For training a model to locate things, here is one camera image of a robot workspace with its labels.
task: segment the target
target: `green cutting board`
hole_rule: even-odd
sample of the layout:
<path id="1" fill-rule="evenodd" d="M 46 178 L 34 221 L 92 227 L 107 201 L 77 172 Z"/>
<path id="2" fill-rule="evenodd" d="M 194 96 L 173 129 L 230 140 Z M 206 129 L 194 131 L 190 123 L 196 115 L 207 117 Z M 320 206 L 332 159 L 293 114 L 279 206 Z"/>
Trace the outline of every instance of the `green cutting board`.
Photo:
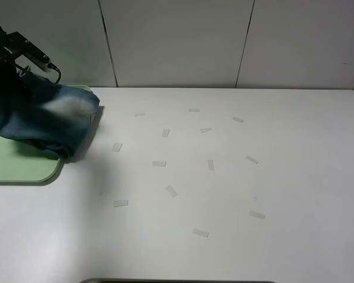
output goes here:
<path id="1" fill-rule="evenodd" d="M 90 91 L 87 86 L 74 85 Z M 0 183 L 39 183 L 51 178 L 61 159 L 19 141 L 0 137 Z"/>

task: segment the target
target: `white tabletop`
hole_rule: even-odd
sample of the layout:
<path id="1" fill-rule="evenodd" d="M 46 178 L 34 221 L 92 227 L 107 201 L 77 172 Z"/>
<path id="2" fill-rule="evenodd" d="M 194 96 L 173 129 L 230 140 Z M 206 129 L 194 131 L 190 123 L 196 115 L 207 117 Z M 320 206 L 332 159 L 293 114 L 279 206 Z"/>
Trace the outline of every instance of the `white tabletop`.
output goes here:
<path id="1" fill-rule="evenodd" d="M 354 282 L 354 91 L 93 91 L 85 159 L 46 186 L 0 186 L 0 283 Z"/>

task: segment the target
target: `jeans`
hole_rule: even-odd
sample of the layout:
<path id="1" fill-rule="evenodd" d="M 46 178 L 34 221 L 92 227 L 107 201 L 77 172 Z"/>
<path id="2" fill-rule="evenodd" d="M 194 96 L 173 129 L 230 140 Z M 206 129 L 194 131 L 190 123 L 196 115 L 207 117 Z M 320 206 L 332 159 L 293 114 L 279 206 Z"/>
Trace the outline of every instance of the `jeans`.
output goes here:
<path id="1" fill-rule="evenodd" d="M 32 94 L 0 91 L 0 136 L 31 144 L 57 157 L 72 157 L 85 138 L 100 100 L 91 92 L 25 73 Z"/>

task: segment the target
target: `small white paper piece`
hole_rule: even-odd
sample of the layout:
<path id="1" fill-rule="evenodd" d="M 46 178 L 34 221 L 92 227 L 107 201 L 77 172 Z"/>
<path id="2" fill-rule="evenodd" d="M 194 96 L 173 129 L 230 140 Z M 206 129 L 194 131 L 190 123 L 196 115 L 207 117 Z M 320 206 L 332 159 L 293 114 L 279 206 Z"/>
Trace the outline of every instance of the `small white paper piece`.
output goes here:
<path id="1" fill-rule="evenodd" d="M 121 144 L 121 143 L 115 143 L 114 146 L 113 146 L 113 148 L 112 148 L 112 151 L 113 151 L 113 152 L 119 152 L 120 149 L 121 149 L 121 147 L 122 147 L 122 144 Z"/>
<path id="2" fill-rule="evenodd" d="M 170 131 L 171 131 L 171 130 L 169 130 L 169 129 L 164 129 L 164 130 L 163 130 L 163 137 L 168 137 Z"/>
<path id="3" fill-rule="evenodd" d="M 166 161 L 153 161 L 152 164 L 154 166 L 165 167 L 166 166 Z"/>
<path id="4" fill-rule="evenodd" d="M 263 215 L 260 212 L 253 211 L 253 210 L 249 211 L 249 215 L 252 217 L 256 217 L 256 218 L 265 219 L 265 215 Z"/>
<path id="5" fill-rule="evenodd" d="M 196 234 L 198 236 L 205 237 L 205 238 L 208 237 L 208 232 L 202 231 L 202 230 L 199 230 L 199 229 L 195 229 L 195 228 L 193 229 L 193 234 Z"/>
<path id="6" fill-rule="evenodd" d="M 171 195 L 172 198 L 174 198 L 175 196 L 178 195 L 177 192 L 174 190 L 174 188 L 171 185 L 169 185 L 165 189 Z"/>
<path id="7" fill-rule="evenodd" d="M 252 161 L 252 162 L 254 162 L 255 164 L 258 163 L 258 161 L 257 161 L 256 159 L 254 159 L 254 158 L 252 158 L 252 157 L 250 157 L 250 156 L 247 156 L 245 159 L 248 159 L 249 161 Z"/>
<path id="8" fill-rule="evenodd" d="M 208 170 L 214 171 L 214 161 L 213 160 L 207 160 L 208 162 Z"/>
<path id="9" fill-rule="evenodd" d="M 206 133 L 207 131 L 211 131 L 211 128 L 204 128 L 204 129 L 201 129 L 201 133 Z"/>
<path id="10" fill-rule="evenodd" d="M 233 117 L 232 119 L 234 119 L 235 121 L 238 121 L 238 122 L 240 122 L 240 123 L 244 122 L 243 119 L 240 119 L 240 118 L 237 118 L 237 117 Z"/>
<path id="11" fill-rule="evenodd" d="M 116 200 L 114 202 L 114 207 L 118 208 L 119 206 L 126 206 L 129 205 L 129 201 L 128 200 Z"/>

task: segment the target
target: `blue denim cloth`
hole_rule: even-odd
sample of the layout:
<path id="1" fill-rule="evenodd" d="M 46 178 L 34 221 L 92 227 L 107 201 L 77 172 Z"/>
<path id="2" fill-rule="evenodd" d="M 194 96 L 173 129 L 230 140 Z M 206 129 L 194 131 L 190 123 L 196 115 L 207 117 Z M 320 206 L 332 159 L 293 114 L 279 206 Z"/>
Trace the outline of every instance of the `blue denim cloth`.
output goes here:
<path id="1" fill-rule="evenodd" d="M 54 84 L 31 72 L 21 79 L 33 97 L 27 101 L 19 92 L 0 92 L 0 136 L 58 157 L 72 157 L 100 100 L 89 91 Z"/>

